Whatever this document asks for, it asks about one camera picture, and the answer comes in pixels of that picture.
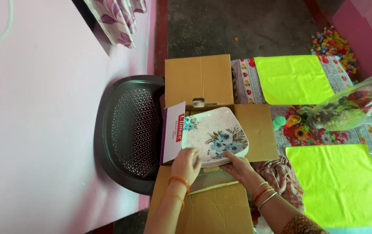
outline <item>curtain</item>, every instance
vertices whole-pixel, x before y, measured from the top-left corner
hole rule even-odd
[[[136,30],[134,12],[146,13],[145,0],[85,0],[111,43],[135,48],[132,34]]]

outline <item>plastic chair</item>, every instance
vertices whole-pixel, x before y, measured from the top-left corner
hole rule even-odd
[[[104,93],[95,123],[94,149],[105,172],[121,186],[152,195],[159,169],[163,77],[120,79]]]

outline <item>red logo label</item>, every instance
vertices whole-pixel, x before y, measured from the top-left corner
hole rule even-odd
[[[179,115],[179,118],[178,118],[178,121],[177,121],[176,142],[182,141],[184,120],[185,120],[185,114]]]

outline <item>yellow-green cloth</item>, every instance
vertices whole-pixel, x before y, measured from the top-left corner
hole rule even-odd
[[[304,214],[324,228],[372,226],[372,159],[366,145],[287,147],[304,189]]]
[[[270,105],[319,104],[334,95],[315,55],[254,59],[264,98]]]

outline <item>plate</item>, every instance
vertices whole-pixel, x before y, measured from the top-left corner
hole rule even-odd
[[[227,150],[237,157],[248,153],[248,139],[235,115],[220,107],[185,117],[182,149],[196,147],[200,151],[202,168],[230,162],[222,157]]]

